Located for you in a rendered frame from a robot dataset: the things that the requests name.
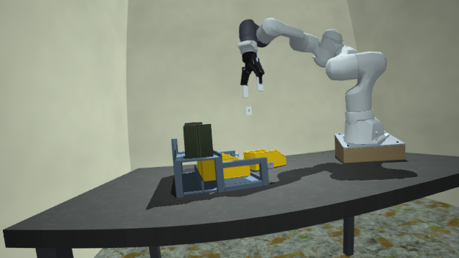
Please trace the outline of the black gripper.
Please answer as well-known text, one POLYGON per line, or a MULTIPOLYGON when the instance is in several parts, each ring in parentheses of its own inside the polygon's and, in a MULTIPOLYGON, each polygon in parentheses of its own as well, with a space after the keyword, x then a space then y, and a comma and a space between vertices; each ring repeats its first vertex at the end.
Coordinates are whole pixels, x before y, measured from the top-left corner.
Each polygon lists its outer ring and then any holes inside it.
POLYGON ((252 71, 256 74, 257 77, 257 91, 263 91, 262 75, 265 73, 260 64, 259 58, 256 57, 257 53, 253 51, 245 52, 242 54, 242 61, 245 63, 245 67, 242 67, 240 85, 242 85, 242 92, 244 98, 248 98, 247 82, 252 71))

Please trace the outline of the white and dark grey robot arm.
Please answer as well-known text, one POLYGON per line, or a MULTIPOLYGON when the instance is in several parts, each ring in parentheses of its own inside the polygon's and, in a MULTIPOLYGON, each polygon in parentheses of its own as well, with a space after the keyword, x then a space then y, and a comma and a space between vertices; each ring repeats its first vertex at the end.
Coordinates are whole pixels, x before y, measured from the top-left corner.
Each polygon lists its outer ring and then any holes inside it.
POLYGON ((387 67, 387 59, 381 52, 358 53, 354 48, 342 44, 341 33, 335 29, 326 30, 319 41, 318 37, 274 18, 265 19, 260 27, 252 19, 246 19, 240 24, 239 35, 240 43, 237 46, 241 54, 251 51, 257 53, 257 47, 266 47, 274 38, 284 36, 290 38, 289 44, 293 50, 313 53, 314 62, 326 68, 331 80, 357 79, 357 86, 345 95, 347 121, 344 141, 377 144, 389 137, 372 110, 374 83, 387 67))

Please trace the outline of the light blue metal shelf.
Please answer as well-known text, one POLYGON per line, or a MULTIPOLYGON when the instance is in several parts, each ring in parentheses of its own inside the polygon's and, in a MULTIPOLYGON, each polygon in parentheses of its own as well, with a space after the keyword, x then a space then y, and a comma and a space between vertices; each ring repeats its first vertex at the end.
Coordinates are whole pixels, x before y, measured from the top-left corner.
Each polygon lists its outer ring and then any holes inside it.
POLYGON ((225 155, 230 154, 232 157, 240 157, 239 153, 235 153, 235 150, 220 151, 220 152, 213 150, 214 156, 186 159, 186 156, 177 155, 178 153, 177 138, 171 139, 171 146, 172 146, 172 156, 173 156, 173 165, 174 165, 174 180, 175 180, 175 187, 176 187, 176 198, 183 198, 185 195, 202 194, 202 193, 209 193, 209 192, 214 192, 214 191, 217 191, 218 193, 224 193, 224 192, 238 191, 238 190, 243 190, 243 189, 248 189, 248 188, 269 186, 268 169, 274 168, 274 163, 272 161, 268 163, 268 159, 266 157, 249 158, 249 159, 242 159, 242 160, 236 160, 236 161, 223 161, 222 162, 222 153, 224 153, 225 155), (174 151, 176 154, 176 160, 174 159, 174 151), (207 160, 214 160, 216 180, 204 181, 196 165, 194 165, 194 172, 183 173, 182 163, 192 162, 192 161, 207 161, 207 160), (224 179, 223 168, 248 166, 248 165, 254 165, 254 164, 259 164, 260 175, 257 175, 250 171, 249 176, 224 179), (216 182, 217 182, 217 185, 216 185, 216 182))

